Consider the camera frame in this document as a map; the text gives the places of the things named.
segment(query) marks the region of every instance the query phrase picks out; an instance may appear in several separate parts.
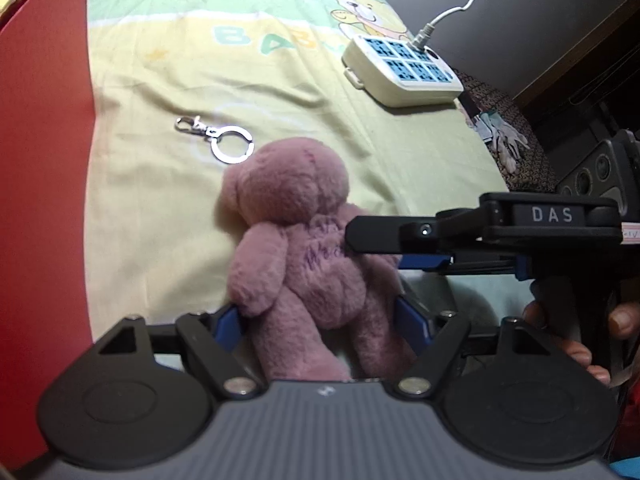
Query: lens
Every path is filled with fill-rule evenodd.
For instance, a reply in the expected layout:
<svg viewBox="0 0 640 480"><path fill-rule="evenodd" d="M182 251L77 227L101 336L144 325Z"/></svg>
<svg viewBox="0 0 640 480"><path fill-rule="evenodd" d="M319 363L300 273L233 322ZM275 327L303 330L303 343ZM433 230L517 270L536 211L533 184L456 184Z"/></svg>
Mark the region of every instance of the lens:
<svg viewBox="0 0 640 480"><path fill-rule="evenodd" d="M607 180L611 173L611 163L607 155L600 155L596 159L596 175L600 180Z"/></svg>
<svg viewBox="0 0 640 480"><path fill-rule="evenodd" d="M589 171L582 170L575 177L575 190L578 192L578 195L588 195L591 191L591 175Z"/></svg>

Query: round black disc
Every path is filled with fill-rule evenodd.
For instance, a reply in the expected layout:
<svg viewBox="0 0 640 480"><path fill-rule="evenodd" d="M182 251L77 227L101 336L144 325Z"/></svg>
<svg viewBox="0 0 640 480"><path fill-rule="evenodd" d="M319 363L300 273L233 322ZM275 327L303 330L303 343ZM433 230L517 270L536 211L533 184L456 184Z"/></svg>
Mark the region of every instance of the round black disc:
<svg viewBox="0 0 640 480"><path fill-rule="evenodd" d="M463 376L444 398L446 419L462 442L509 463L555 465L597 453L618 406L568 359L514 355Z"/></svg>
<svg viewBox="0 0 640 480"><path fill-rule="evenodd" d="M591 175L584 168L575 177L575 190L578 195L588 195L591 192Z"/></svg>
<svg viewBox="0 0 640 480"><path fill-rule="evenodd" d="M604 153L596 159L596 175L600 180L607 180L611 173L611 162Z"/></svg>
<svg viewBox="0 0 640 480"><path fill-rule="evenodd" d="M80 360L41 397L40 431L64 460L94 470L140 467L184 449L206 426L212 406L196 379L121 357Z"/></svg>

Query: teddy bear leg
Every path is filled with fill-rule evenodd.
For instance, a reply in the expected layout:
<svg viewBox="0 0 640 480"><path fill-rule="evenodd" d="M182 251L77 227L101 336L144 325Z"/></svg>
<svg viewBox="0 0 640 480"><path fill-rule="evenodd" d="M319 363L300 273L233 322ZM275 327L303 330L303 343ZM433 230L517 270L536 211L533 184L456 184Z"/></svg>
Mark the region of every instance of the teddy bear leg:
<svg viewBox="0 0 640 480"><path fill-rule="evenodd" d="M396 379L415 361L415 354L392 326L394 298L375 288L351 323L351 338L360 365L370 378Z"/></svg>
<svg viewBox="0 0 640 480"><path fill-rule="evenodd" d="M311 315L282 287L274 305L252 319L252 343L268 380L344 381L349 369L324 345Z"/></svg>

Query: ribbed gray surface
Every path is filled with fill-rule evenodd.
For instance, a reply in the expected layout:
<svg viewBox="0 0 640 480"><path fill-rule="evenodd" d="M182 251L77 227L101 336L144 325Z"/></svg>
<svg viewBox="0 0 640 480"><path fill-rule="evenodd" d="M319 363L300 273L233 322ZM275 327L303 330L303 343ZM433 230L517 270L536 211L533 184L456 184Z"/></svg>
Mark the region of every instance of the ribbed gray surface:
<svg viewBox="0 0 640 480"><path fill-rule="evenodd" d="M330 386L334 393L323 396ZM589 462L517 471L460 446L426 404L389 397L379 383L273 383L230 402L187 450L155 466L93 473L55 464L43 480L607 480Z"/></svg>

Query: patterned cloth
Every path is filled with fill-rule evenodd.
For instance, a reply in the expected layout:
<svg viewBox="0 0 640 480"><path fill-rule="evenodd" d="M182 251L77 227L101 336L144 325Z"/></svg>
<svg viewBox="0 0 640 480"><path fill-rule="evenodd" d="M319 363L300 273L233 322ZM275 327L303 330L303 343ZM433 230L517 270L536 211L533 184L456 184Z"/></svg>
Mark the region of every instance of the patterned cloth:
<svg viewBox="0 0 640 480"><path fill-rule="evenodd" d="M505 121L523 134L529 142L529 149L521 150L520 152L522 158L518 161L515 173L509 173L500 162L498 154L491 149L489 150L509 190L553 192L558 182L556 174L549 164L549 160L533 133L529 122L518 110L513 100L504 92L487 83L478 81L473 76L460 72L460 70L455 70L455 72L482 111L494 108Z"/></svg>

